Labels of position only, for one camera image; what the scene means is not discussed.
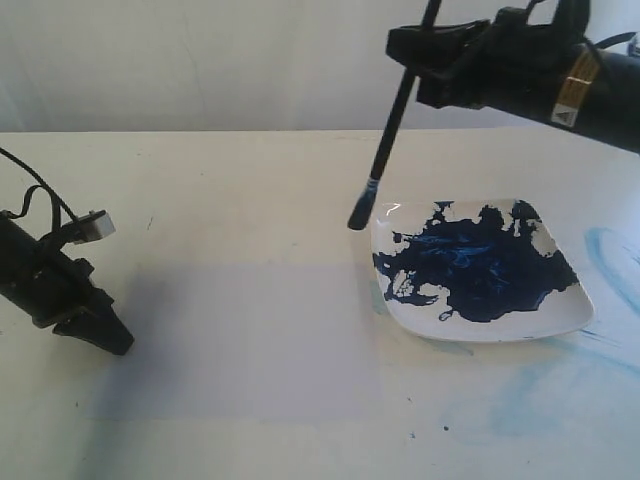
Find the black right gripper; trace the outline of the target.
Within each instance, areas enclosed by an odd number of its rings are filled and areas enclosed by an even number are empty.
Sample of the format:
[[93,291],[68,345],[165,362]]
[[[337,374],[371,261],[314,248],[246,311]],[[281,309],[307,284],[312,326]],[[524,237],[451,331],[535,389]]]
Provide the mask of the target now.
[[481,109],[493,97],[558,78],[580,49],[591,3],[559,1],[549,23],[531,24],[537,5],[503,7],[492,21],[398,27],[389,31],[386,54],[420,78],[417,102]]

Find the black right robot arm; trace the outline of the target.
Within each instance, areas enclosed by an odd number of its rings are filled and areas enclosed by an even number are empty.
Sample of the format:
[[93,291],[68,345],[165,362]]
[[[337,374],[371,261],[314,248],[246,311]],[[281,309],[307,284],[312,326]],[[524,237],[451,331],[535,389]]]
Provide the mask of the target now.
[[560,1],[532,24],[536,4],[503,7],[492,20],[402,26],[387,55],[419,80],[416,100],[442,109],[490,108],[630,152],[639,150],[639,60],[586,35],[588,1]]

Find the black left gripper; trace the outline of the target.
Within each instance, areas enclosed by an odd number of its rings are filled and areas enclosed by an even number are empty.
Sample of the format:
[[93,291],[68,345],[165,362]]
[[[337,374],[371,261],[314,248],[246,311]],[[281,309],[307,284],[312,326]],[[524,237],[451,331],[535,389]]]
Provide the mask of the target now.
[[134,336],[111,308],[113,301],[97,288],[94,266],[57,251],[40,256],[33,250],[9,254],[9,301],[31,316],[39,328],[87,342],[116,356],[125,355]]

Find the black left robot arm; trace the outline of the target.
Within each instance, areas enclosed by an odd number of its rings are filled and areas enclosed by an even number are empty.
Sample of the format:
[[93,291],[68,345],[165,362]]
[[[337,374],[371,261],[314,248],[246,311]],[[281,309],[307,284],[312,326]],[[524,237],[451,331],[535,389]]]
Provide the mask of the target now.
[[109,214],[91,211],[35,239],[6,213],[1,215],[1,295],[39,329],[125,355],[134,336],[113,310],[114,300],[94,285],[94,267],[62,247],[98,241],[115,231]]

